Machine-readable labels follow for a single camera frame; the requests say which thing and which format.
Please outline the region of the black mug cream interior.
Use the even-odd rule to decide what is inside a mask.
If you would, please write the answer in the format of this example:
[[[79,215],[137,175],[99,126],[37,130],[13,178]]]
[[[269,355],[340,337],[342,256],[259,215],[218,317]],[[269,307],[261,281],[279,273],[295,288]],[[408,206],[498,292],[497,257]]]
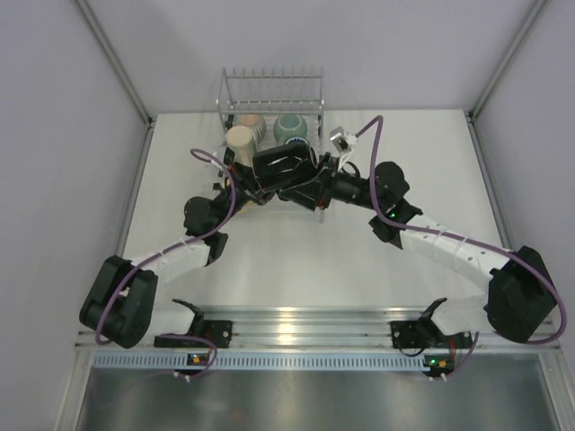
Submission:
[[[263,191],[304,184],[319,171],[314,149],[306,142],[291,142],[258,152],[252,158],[254,177]]]

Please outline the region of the tall cream painted mug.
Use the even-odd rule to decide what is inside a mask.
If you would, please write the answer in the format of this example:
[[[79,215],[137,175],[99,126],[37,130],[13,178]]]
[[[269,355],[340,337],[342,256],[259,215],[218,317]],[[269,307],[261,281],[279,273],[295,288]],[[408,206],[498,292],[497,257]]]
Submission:
[[[251,128],[238,125],[226,132],[226,145],[234,152],[234,160],[244,166],[253,167],[257,154],[257,141]]]

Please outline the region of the cream ribbed cup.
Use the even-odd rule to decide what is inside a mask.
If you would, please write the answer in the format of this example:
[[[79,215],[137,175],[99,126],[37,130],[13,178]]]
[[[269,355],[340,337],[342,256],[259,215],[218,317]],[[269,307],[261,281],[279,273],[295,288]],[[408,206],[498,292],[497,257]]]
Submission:
[[[261,114],[241,114],[237,115],[234,120],[236,126],[248,127],[253,135],[254,140],[259,144],[267,132],[267,123]]]

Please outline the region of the green ceramic mug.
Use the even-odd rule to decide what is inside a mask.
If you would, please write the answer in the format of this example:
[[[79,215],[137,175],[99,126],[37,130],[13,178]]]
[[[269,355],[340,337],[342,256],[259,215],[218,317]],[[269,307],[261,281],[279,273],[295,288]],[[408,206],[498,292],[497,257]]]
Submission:
[[[308,126],[305,118],[297,114],[284,114],[276,118],[273,134],[277,145],[284,145],[290,138],[307,138]]]

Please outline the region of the yellow cream cup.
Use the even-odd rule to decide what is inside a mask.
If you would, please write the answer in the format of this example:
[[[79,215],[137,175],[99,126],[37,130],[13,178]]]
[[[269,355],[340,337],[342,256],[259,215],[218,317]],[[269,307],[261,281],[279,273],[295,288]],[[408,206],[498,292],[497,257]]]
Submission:
[[[254,208],[261,207],[261,203],[259,201],[248,200],[242,208],[239,210],[240,213],[249,212]]]

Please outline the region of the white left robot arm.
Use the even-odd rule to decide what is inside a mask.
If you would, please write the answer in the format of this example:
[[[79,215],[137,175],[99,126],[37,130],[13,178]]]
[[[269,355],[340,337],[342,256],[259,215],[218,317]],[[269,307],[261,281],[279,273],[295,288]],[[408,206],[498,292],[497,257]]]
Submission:
[[[228,234],[223,226],[248,202],[267,199],[252,168],[233,163],[227,184],[215,198],[193,197],[184,206],[184,237],[161,251],[134,259],[107,258],[79,312],[79,321],[94,330],[99,344],[132,348],[145,337],[178,339],[188,347],[204,338],[199,307],[181,299],[159,302],[157,293],[193,270],[215,263]]]

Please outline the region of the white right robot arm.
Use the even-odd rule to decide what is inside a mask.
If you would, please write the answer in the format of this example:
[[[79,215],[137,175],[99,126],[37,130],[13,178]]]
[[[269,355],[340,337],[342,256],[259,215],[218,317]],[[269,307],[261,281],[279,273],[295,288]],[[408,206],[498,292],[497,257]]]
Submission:
[[[405,199],[410,186],[394,162],[379,163],[366,179],[337,167],[331,156],[320,163],[290,162],[280,171],[279,196],[312,209],[332,200],[380,209],[384,215],[369,224],[381,242],[432,259],[479,288],[477,294],[432,303],[420,324],[425,343],[437,347],[452,334],[492,330],[516,343],[536,344],[535,331],[558,304],[538,251],[480,244],[435,223]]]

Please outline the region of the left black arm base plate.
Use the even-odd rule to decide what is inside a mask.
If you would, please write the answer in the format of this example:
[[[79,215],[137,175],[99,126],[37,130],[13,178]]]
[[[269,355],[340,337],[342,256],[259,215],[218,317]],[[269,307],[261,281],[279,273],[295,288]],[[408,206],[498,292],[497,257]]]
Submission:
[[[205,317],[195,318],[185,339],[155,337],[154,347],[158,348],[200,348],[207,345],[191,340],[190,337],[210,341],[217,348],[229,348],[233,335],[233,322],[230,320],[213,320]]]

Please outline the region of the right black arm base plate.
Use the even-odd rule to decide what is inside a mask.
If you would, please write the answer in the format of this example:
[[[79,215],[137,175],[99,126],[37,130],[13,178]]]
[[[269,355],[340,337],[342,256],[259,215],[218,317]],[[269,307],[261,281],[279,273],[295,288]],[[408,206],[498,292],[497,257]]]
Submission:
[[[445,335],[432,321],[411,320],[390,322],[392,343],[395,349],[469,348],[471,335],[463,332]]]

